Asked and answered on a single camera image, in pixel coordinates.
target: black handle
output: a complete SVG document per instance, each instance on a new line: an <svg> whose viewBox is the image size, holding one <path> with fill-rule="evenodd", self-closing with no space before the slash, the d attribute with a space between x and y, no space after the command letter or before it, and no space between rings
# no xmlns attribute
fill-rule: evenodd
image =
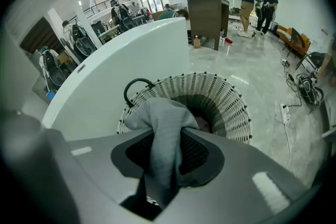
<svg viewBox="0 0 336 224"><path fill-rule="evenodd" d="M130 101L130 99L128 99L128 97L127 97L127 91L128 91L128 89L129 89L134 83L136 83L137 81L146 82L146 83L148 84L148 87L149 87L149 88L152 88L152 87L155 86L150 80L148 80L148 79L141 79L141 78L133 79L130 83L128 83L127 86L126 86L126 88L125 88L125 90L124 90L124 99L125 99L127 105L128 105L130 108L134 107L134 104L132 104L132 102Z"/></svg>

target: shoe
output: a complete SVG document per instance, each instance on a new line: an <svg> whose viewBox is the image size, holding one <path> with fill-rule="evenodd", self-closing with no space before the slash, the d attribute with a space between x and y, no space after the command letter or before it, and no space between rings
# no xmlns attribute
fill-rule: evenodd
<svg viewBox="0 0 336 224"><path fill-rule="evenodd" d="M245 33L244 31L238 32L238 35L240 35L241 37L250 37L250 35L248 33Z"/></svg>

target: floor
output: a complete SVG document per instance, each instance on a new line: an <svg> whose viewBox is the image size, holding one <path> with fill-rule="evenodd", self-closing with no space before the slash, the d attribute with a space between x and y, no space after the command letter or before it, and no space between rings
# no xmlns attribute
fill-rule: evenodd
<svg viewBox="0 0 336 224"><path fill-rule="evenodd" d="M241 92L252 118L252 146L260 149L277 163L286 166L289 148L285 128L281 123L279 104L300 104L295 93L287 86L281 60L288 49L271 33L256 34L252 39L238 36L237 22L231 22L227 43L215 51L214 41L205 42L200 49L190 46L191 70L217 73L227 78ZM295 75L305 72L301 66L295 71L298 58L287 58L288 71ZM312 110L304 101L302 106L290 108L291 122L287 130L291 148L288 166L298 179L310 187L326 155L321 139L322 117L319 109Z"/></svg>

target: khaki shorts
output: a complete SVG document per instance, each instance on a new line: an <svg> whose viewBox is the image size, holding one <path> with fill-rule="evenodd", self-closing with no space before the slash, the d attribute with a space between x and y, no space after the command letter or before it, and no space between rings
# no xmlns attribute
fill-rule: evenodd
<svg viewBox="0 0 336 224"><path fill-rule="evenodd" d="M253 10L253 8L254 8L253 3L243 1L241 3L241 8L240 8L239 15L241 17L244 17L244 18L248 19L250 17L250 14L251 14L251 11Z"/></svg>

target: red object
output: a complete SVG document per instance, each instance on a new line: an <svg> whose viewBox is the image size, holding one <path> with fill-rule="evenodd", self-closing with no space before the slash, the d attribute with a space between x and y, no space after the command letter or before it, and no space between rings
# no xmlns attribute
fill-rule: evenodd
<svg viewBox="0 0 336 224"><path fill-rule="evenodd" d="M225 38L225 41L228 42L229 44L232 44L232 40L227 37Z"/></svg>

